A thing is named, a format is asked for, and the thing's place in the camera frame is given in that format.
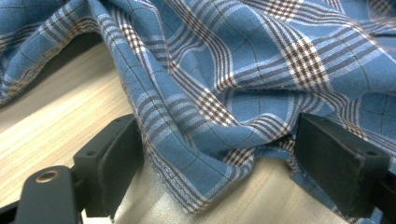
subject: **black plastic bracket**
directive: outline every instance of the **black plastic bracket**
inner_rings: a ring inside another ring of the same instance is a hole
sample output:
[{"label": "black plastic bracket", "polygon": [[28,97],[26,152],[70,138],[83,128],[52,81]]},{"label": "black plastic bracket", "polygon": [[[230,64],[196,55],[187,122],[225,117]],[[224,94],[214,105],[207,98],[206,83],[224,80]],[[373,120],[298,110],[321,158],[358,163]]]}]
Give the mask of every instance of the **black plastic bracket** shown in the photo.
[{"label": "black plastic bracket", "polygon": [[375,182],[371,201],[391,222],[396,223],[396,175],[388,175]]},{"label": "black plastic bracket", "polygon": [[140,132],[133,115],[110,122],[75,156],[75,166],[53,166],[31,175],[21,199],[0,208],[0,223],[82,223],[114,217],[135,172],[143,164]]},{"label": "black plastic bracket", "polygon": [[29,176],[23,185],[16,223],[81,223],[69,168],[53,166]]},{"label": "black plastic bracket", "polygon": [[74,156],[75,174],[87,182],[87,217],[114,217],[134,173],[143,164],[142,141],[133,115],[109,123]]},{"label": "black plastic bracket", "polygon": [[298,125],[300,166],[344,216],[369,217],[374,184],[387,176],[390,156],[328,119],[302,114]]}]

